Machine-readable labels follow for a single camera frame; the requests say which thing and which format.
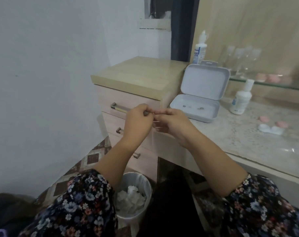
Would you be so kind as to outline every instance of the case lid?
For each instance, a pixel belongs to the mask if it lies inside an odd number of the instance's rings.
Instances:
[[[181,83],[183,94],[219,100],[224,95],[230,71],[222,67],[190,64]]]

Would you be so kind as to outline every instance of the open plastic case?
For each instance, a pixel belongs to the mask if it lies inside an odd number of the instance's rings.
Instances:
[[[210,123],[217,117],[219,100],[224,95],[230,71],[222,67],[189,65],[183,76],[181,92],[170,104],[189,118]]]

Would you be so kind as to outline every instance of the forearm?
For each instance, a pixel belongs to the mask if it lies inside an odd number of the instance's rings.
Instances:
[[[227,196],[247,177],[247,172],[198,130],[188,138],[188,150],[210,187],[220,196]]]
[[[120,183],[129,159],[137,147],[121,139],[95,166],[115,189]]]

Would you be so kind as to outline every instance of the person's right hand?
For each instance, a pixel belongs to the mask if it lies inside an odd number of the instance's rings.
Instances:
[[[154,113],[153,123],[156,131],[168,133],[176,138],[179,144],[188,149],[188,139],[194,135],[198,130],[191,123],[191,121],[185,116],[184,112],[178,109],[150,109]]]

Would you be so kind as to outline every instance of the marble tabletop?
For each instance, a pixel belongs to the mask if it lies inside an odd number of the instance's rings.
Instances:
[[[195,127],[223,151],[299,177],[299,111],[250,102],[242,115],[228,111],[232,99],[222,98],[218,116],[212,123],[191,120]],[[283,135],[257,129],[258,117],[269,116],[269,126],[286,121],[290,127]]]

